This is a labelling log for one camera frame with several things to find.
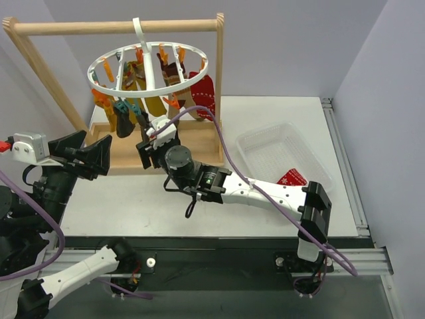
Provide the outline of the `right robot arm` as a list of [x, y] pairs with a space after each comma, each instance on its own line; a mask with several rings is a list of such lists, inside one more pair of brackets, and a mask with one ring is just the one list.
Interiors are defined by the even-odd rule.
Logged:
[[181, 145], [177, 128], [166, 116], [146, 121], [144, 140], [136, 148], [142, 165], [161, 168], [174, 188], [193, 203], [240, 204], [272, 211], [277, 209], [298, 229], [295, 265], [309, 271], [320, 253], [329, 254], [328, 229], [331, 200], [322, 184], [310, 181], [305, 186], [287, 186], [243, 176], [237, 169], [225, 169], [193, 159]]

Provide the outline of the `red snowflake sock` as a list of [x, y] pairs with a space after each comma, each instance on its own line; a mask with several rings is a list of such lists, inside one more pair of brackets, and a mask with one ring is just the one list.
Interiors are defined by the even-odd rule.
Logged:
[[305, 186], [308, 182], [296, 168], [291, 168], [277, 181], [277, 184], [285, 186]]

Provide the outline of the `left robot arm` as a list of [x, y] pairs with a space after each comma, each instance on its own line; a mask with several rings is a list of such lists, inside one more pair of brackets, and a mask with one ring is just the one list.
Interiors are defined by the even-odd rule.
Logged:
[[92, 181], [110, 169], [112, 137], [91, 145], [80, 130], [48, 141], [44, 134], [16, 133], [1, 142], [1, 152], [42, 169], [23, 191], [1, 176], [1, 317], [44, 318], [65, 296], [110, 274], [110, 284], [131, 294], [136, 289], [139, 261], [123, 238], [109, 241], [96, 253], [55, 274], [39, 277], [63, 252], [60, 222], [79, 179]]

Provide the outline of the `white round clip hanger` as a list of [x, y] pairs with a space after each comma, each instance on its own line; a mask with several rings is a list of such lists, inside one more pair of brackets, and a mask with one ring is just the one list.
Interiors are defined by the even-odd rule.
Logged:
[[[183, 43], [175, 43], [170, 41], [146, 41], [146, 33], [170, 33], [175, 32], [209, 32], [216, 30], [216, 23], [211, 20], [167, 20], [167, 21], [140, 21], [139, 18], [134, 18], [132, 21], [109, 21], [94, 23], [91, 27], [86, 27], [89, 35], [103, 34], [127, 34], [133, 33], [136, 35], [138, 42], [133, 45], [127, 45], [114, 49], [101, 57], [97, 58], [87, 70], [87, 77], [90, 86], [102, 94], [115, 96], [119, 98], [147, 98], [154, 96], [168, 95], [170, 93], [186, 89], [194, 83], [197, 83], [203, 78], [209, 69], [209, 59], [201, 50], [191, 45]], [[158, 49], [161, 58], [167, 61], [167, 53], [164, 48], [170, 48], [173, 51], [173, 57], [177, 65], [177, 71], [180, 78], [180, 83], [173, 86], [156, 87], [155, 74], [153, 69], [153, 50]], [[122, 90], [122, 80], [124, 73], [124, 56], [128, 51], [141, 50], [142, 62], [144, 65], [146, 89], [144, 91], [125, 91]], [[190, 52], [197, 55], [201, 60], [201, 69], [193, 78], [185, 78], [183, 76], [183, 67], [181, 63], [184, 60], [185, 53]], [[109, 59], [117, 56], [118, 73], [113, 75], [110, 67], [106, 67], [106, 74], [110, 82], [114, 83], [113, 88], [103, 87], [96, 76], [96, 68], [100, 64], [107, 64]]]

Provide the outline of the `dark brown sock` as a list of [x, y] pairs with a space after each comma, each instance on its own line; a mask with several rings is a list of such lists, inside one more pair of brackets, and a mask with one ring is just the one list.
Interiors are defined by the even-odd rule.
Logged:
[[117, 118], [116, 123], [116, 134], [119, 138], [126, 138], [128, 137], [135, 128], [135, 124], [131, 122], [129, 118], [129, 111], [122, 111], [118, 108], [114, 107], [114, 114]]

